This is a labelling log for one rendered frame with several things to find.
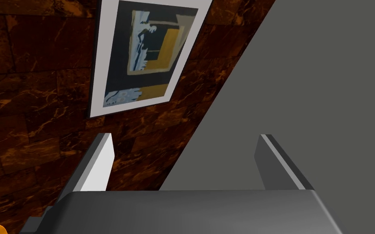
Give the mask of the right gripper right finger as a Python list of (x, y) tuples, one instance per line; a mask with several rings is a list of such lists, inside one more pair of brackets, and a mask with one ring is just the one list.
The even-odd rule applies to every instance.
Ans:
[(273, 135), (259, 135), (254, 159), (266, 190), (314, 189)]

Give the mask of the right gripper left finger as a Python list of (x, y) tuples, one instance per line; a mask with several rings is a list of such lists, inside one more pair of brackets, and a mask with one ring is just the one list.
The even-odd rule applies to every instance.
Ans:
[(111, 133), (99, 133), (62, 189), (58, 200), (75, 191), (105, 191), (115, 153)]

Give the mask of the white-framed abstract wall picture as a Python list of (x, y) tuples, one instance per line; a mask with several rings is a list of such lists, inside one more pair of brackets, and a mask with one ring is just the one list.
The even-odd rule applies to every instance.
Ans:
[(88, 117), (170, 101), (214, 0), (98, 0)]

